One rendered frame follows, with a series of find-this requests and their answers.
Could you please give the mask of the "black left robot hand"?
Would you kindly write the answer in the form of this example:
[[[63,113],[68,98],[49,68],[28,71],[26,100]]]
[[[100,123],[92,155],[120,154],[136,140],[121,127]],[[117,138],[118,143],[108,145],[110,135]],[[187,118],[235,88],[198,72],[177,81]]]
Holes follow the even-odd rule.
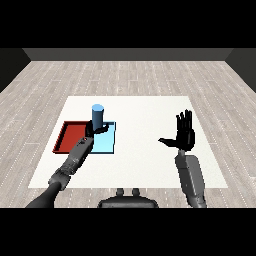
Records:
[[[101,134],[107,132],[109,129],[109,124],[106,124],[104,127],[93,129],[93,122],[89,121],[85,127],[85,136],[93,138],[95,134]]]

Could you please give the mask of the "blue can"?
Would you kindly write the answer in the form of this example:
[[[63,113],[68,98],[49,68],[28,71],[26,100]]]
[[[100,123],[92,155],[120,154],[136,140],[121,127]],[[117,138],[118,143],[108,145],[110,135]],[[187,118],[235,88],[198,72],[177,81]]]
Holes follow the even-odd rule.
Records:
[[[103,113],[104,107],[101,104],[94,104],[92,106],[92,124],[94,130],[103,127]]]

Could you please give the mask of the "light blue shallow open box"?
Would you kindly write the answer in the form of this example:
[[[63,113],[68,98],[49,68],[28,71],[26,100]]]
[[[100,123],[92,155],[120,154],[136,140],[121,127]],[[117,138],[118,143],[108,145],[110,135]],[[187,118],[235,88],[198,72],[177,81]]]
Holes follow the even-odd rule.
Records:
[[[116,123],[108,121],[109,128],[107,132],[94,135],[94,145],[92,154],[113,154],[115,146]]]

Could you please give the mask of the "red shallow open box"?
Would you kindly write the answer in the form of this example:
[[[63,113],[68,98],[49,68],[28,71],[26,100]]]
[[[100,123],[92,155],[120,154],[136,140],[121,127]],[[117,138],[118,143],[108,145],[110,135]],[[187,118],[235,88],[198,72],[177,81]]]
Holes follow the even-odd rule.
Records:
[[[52,150],[55,154],[68,154],[85,136],[87,121],[65,121]]]

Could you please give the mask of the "dark grey robot body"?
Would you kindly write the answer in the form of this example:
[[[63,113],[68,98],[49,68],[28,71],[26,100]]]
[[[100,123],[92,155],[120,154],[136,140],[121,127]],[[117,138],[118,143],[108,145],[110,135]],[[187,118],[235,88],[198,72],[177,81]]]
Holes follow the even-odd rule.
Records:
[[[142,197],[138,188],[132,189],[131,196],[125,196],[124,189],[118,188],[116,195],[101,200],[98,208],[158,208],[158,204],[155,200]]]

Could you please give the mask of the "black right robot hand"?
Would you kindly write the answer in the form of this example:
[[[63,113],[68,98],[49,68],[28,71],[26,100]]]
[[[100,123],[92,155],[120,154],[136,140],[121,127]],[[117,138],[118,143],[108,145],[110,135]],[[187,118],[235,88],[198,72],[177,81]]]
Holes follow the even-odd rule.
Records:
[[[160,138],[159,142],[167,147],[175,147],[185,152],[191,151],[195,145],[195,131],[192,128],[192,112],[185,110],[176,116],[177,133],[176,139]]]

